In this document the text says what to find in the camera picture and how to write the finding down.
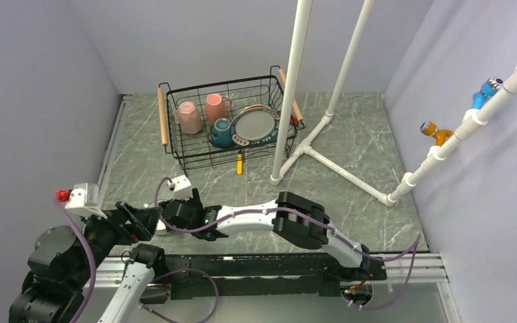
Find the white pvc pipe frame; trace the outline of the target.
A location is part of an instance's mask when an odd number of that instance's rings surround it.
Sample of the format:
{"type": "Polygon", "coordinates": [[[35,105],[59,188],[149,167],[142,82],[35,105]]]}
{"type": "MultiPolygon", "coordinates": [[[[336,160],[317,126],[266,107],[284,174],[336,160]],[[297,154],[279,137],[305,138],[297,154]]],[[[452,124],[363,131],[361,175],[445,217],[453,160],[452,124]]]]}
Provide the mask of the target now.
{"type": "Polygon", "coordinates": [[[343,84],[349,72],[349,68],[353,62],[355,52],[361,40],[371,10],[373,1],[364,1],[357,19],[345,58],[341,65],[336,84],[331,96],[331,101],[320,119],[319,123],[314,127],[310,134],[303,139],[298,147],[291,153],[287,161],[283,161],[282,145],[287,137],[287,129],[291,114],[296,114],[298,119],[303,119],[300,109],[295,105],[295,90],[298,83],[304,47],[307,39],[308,28],[312,15],[312,1],[298,1],[296,8],[296,17],[294,21],[294,29],[291,40],[291,48],[289,53],[289,63],[286,73],[280,76],[284,82],[285,89],[283,91],[283,103],[281,111],[281,124],[279,125],[279,134],[275,146],[275,157],[273,169],[270,175],[270,183],[273,186],[278,185],[291,166],[295,164],[302,155],[309,155],[322,165],[326,166],[333,172],[337,173],[344,179],[350,181],[364,192],[378,199],[380,203],[388,207],[394,205],[403,195],[411,192],[418,182],[423,180],[429,173],[437,168],[446,158],[463,142],[471,138],[481,127],[485,126],[489,119],[504,107],[513,96],[517,95],[517,63],[512,74],[498,86],[497,91],[484,103],[480,109],[470,109],[465,112],[461,124],[456,128],[448,140],[442,145],[434,145],[430,148],[427,157],[421,162],[420,166],[414,172],[404,173],[399,185],[391,192],[380,192],[368,183],[364,182],[357,176],[348,172],[344,168],[323,156],[321,153],[313,150],[311,143],[317,138],[321,130],[328,125],[335,114],[335,106],[337,99],[341,93],[343,84]]]}

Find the red handled scissors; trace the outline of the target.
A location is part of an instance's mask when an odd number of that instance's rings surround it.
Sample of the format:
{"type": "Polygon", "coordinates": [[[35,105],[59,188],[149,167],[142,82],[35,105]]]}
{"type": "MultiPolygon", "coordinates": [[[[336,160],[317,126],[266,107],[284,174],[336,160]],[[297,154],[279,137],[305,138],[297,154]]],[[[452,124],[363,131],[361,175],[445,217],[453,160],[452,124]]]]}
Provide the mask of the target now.
{"type": "Polygon", "coordinates": [[[293,126],[297,126],[299,123],[298,119],[291,115],[290,118],[289,118],[289,124],[293,125],[293,126]]]}

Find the pink mug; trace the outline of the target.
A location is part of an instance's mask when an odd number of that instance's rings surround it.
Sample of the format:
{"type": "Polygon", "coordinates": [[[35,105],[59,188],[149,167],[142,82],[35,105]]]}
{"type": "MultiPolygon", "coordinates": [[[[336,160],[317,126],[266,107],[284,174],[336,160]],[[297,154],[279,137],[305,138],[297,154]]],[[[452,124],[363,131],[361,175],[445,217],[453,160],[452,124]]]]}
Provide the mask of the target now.
{"type": "Polygon", "coordinates": [[[183,102],[172,113],[183,133],[195,135],[203,129],[201,114],[194,102],[183,102]]]}
{"type": "Polygon", "coordinates": [[[205,114],[207,120],[213,124],[216,120],[227,118],[228,110],[233,106],[233,101],[220,94],[209,94],[205,101],[205,114]]]}

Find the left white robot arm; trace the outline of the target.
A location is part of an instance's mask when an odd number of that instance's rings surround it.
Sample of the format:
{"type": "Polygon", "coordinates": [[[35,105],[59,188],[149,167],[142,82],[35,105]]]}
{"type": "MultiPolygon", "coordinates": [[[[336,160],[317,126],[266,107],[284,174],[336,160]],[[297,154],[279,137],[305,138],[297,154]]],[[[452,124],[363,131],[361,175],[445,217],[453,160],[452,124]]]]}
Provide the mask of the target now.
{"type": "Polygon", "coordinates": [[[160,207],[136,209],[118,202],[106,217],[91,216],[79,229],[72,219],[44,232],[28,259],[22,292],[9,309],[9,322],[76,322],[96,284],[97,270],[116,245],[136,245],[120,286],[101,322],[126,322],[146,287],[168,272],[164,250],[150,245],[160,207]]]}

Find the green rimmed white plate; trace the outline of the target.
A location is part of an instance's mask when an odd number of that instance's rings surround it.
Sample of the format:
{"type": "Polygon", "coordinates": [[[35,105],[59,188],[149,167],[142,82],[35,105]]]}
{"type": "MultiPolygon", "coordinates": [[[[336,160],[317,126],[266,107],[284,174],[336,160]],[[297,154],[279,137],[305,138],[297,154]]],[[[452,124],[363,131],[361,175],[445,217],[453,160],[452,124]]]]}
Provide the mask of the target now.
{"type": "Polygon", "coordinates": [[[247,147],[272,143],[279,133],[280,115],[272,108],[255,108],[234,118],[230,134],[236,145],[247,147]]]}

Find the dark bowl cream inside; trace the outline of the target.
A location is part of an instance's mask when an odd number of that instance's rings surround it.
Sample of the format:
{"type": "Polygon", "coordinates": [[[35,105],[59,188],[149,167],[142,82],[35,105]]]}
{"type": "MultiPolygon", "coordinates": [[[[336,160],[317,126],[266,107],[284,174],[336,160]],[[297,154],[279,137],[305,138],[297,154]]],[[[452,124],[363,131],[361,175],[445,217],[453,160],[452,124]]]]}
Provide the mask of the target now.
{"type": "Polygon", "coordinates": [[[230,134],[231,122],[228,118],[219,118],[211,127],[209,133],[209,142],[218,148],[229,148],[234,146],[232,136],[230,134]]]}

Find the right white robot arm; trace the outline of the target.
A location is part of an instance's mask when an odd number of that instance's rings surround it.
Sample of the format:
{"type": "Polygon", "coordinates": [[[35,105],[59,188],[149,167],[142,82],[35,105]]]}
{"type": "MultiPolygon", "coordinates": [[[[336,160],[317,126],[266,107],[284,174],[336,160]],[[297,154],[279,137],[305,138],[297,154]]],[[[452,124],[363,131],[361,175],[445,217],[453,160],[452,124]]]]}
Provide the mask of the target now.
{"type": "Polygon", "coordinates": [[[291,192],[272,201],[249,207],[203,206],[200,198],[170,199],[158,203],[168,231],[190,234],[209,242],[247,232],[269,231],[305,250],[322,251],[336,265],[326,264],[324,274],[339,281],[378,278],[380,268],[368,249],[339,231],[325,208],[291,192]]]}

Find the yellow handled utensil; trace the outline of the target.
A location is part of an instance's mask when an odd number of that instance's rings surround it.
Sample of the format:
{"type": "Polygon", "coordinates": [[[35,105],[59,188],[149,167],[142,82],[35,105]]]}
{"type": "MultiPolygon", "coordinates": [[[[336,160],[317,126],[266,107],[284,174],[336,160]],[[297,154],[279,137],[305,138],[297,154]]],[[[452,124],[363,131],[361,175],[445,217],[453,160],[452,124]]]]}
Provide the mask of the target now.
{"type": "Polygon", "coordinates": [[[244,167],[244,156],[241,151],[237,154],[237,161],[236,161],[236,173],[237,175],[242,175],[243,173],[243,167],[244,167]]]}

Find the orange tap on pipe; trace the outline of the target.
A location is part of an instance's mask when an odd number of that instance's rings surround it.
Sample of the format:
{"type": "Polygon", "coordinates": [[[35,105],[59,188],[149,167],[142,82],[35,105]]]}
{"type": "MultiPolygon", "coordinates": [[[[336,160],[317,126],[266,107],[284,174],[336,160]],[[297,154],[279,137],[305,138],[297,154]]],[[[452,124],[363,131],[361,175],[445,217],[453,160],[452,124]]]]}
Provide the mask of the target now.
{"type": "Polygon", "coordinates": [[[420,132],[428,137],[435,139],[435,145],[441,147],[446,140],[453,135],[450,129],[440,129],[434,122],[425,121],[420,126],[420,132]]]}

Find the blue tap on pipe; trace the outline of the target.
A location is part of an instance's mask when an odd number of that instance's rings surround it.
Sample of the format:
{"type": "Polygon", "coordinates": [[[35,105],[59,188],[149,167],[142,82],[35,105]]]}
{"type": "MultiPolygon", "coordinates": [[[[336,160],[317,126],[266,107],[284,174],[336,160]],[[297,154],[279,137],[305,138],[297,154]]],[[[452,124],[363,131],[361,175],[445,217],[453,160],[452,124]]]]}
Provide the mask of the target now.
{"type": "Polygon", "coordinates": [[[484,82],[479,91],[472,95],[472,109],[480,110],[486,101],[492,98],[502,87],[503,80],[498,77],[490,77],[484,82]]]}

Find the orange plate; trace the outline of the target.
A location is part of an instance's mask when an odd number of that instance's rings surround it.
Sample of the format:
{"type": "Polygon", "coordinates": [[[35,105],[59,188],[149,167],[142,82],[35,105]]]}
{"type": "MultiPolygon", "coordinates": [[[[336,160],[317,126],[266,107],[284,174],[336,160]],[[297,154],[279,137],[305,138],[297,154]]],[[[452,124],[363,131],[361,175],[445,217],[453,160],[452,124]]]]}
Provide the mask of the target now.
{"type": "Polygon", "coordinates": [[[249,105],[249,106],[246,106],[245,108],[243,108],[236,116],[236,118],[239,118],[240,116],[242,116],[245,112],[247,111],[250,111],[252,109],[255,109],[255,108],[267,108],[267,109],[270,109],[271,107],[268,106],[268,105],[264,105],[264,104],[253,104],[253,105],[249,105]]]}

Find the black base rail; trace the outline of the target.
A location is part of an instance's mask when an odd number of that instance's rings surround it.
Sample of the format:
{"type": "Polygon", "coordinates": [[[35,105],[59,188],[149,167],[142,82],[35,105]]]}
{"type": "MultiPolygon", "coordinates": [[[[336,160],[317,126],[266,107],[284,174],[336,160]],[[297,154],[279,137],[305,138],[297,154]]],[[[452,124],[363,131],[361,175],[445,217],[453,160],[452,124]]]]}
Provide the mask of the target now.
{"type": "Polygon", "coordinates": [[[349,285],[384,281],[385,266],[363,258],[347,268],[325,253],[167,254],[162,271],[148,285],[157,303],[195,297],[316,294],[337,297],[349,285]]]}

